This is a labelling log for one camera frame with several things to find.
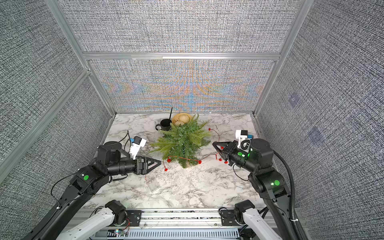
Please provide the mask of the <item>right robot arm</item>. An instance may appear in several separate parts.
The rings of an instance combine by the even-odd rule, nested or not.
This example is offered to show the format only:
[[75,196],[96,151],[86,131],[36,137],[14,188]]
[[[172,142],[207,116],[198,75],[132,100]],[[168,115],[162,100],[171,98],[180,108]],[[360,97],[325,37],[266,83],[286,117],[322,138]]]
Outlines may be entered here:
[[238,142],[213,142],[213,147],[232,166],[249,171],[252,187],[272,214],[278,228],[275,232],[250,201],[235,205],[238,223],[250,227],[261,240],[306,240],[308,237],[295,211],[295,184],[292,174],[287,183],[273,167],[277,155],[263,139],[252,139],[249,151],[238,148]]

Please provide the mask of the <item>red string lights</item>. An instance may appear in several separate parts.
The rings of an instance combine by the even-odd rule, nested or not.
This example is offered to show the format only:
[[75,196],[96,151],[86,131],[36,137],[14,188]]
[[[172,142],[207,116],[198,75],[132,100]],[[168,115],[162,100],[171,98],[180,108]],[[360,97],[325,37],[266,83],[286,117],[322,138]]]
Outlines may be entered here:
[[206,130],[175,128],[163,132],[163,136],[154,143],[155,151],[163,154],[166,163],[177,162],[184,169],[201,165],[208,158],[215,158],[224,163],[225,160],[218,153],[199,155],[202,148],[212,143],[209,140],[212,133],[217,135],[218,140],[221,139],[220,132],[212,128]]

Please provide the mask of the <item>small green christmas tree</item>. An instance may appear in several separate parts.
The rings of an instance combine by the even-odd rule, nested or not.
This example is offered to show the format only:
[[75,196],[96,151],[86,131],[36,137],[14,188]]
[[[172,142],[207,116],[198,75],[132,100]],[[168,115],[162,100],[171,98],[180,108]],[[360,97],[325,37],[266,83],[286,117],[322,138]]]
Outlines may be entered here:
[[151,143],[152,152],[160,153],[167,163],[179,163],[182,168],[200,165],[202,159],[198,158],[198,153],[210,143],[211,134],[206,125],[199,115],[183,125],[171,124],[169,131],[161,130],[162,136]]

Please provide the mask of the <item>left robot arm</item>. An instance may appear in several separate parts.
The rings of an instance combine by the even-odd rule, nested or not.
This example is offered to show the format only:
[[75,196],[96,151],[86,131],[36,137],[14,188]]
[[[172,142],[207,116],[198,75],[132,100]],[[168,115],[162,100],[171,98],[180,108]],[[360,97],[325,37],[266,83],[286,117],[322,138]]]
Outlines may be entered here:
[[162,164],[149,157],[130,156],[121,143],[110,141],[98,147],[97,156],[80,168],[69,181],[63,195],[25,240],[55,240],[78,210],[116,175],[146,175]]

